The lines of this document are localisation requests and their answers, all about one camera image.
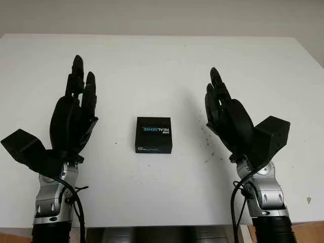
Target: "black cable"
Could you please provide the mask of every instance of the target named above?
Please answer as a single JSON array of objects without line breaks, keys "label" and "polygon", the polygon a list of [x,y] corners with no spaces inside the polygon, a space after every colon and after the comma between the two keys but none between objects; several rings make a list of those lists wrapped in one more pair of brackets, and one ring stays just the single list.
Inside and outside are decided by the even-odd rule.
[{"label": "black cable", "polygon": [[259,170],[261,170],[267,164],[268,164],[268,162],[262,163],[259,166],[257,166],[253,171],[251,171],[243,179],[241,179],[233,189],[232,196],[231,196],[231,217],[232,217],[232,226],[233,226],[233,232],[234,232],[234,243],[238,243],[238,234],[237,234],[238,228],[236,226],[235,210],[234,210],[234,201],[235,201],[236,193],[247,180],[249,180],[255,173],[257,173]]},{"label": "black cable", "polygon": [[[75,187],[76,188],[76,193],[78,193],[79,191],[82,191],[82,190],[84,190],[84,189],[87,189],[87,188],[89,188],[88,186],[84,186],[84,187]],[[76,206],[75,206],[75,201],[73,202],[73,207],[74,207],[74,211],[75,211],[75,214],[76,214],[76,216],[77,216],[77,218],[79,218],[80,217],[80,214],[78,213],[78,210],[76,209]]]},{"label": "black cable", "polygon": [[[237,184],[238,184],[238,181],[233,181],[233,185],[234,185],[234,186],[237,186]],[[242,185],[239,189],[241,190],[241,193],[242,193],[242,194],[243,194],[243,192],[245,192],[245,186]],[[242,205],[241,213],[239,214],[239,218],[238,218],[238,221],[237,221],[237,224],[236,224],[236,227],[237,227],[237,228],[239,227],[239,223],[240,223],[240,221],[241,221],[241,218],[242,218],[243,211],[244,211],[244,208],[245,208],[246,203],[247,203],[247,198],[245,197],[245,198],[244,198],[243,205]]]},{"label": "black cable", "polygon": [[244,208],[245,208],[245,204],[247,203],[247,198],[245,197],[244,198],[244,202],[243,202],[243,206],[242,206],[242,209],[241,209],[241,213],[239,214],[239,218],[238,218],[238,221],[237,221],[237,224],[236,224],[236,228],[238,229],[239,227],[239,223],[241,221],[241,218],[242,218],[242,215],[243,215],[243,211],[244,211]]},{"label": "black cable", "polygon": [[77,194],[77,192],[74,190],[74,188],[67,183],[66,181],[62,180],[61,178],[55,178],[55,177],[49,177],[57,182],[60,182],[61,184],[63,184],[67,189],[70,190],[70,192],[72,193],[73,197],[75,198],[77,207],[79,208],[79,212],[80,214],[78,216],[79,219],[79,223],[80,223],[80,243],[86,243],[86,228],[85,228],[85,215],[83,212],[83,208],[82,208],[82,204],[81,204],[81,200]]}]

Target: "black box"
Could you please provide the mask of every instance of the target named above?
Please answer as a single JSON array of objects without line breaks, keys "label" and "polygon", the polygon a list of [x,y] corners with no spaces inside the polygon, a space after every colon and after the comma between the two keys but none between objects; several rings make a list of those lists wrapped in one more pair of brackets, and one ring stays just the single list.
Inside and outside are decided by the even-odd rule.
[{"label": "black box", "polygon": [[137,153],[171,153],[170,117],[138,117],[135,151]]}]

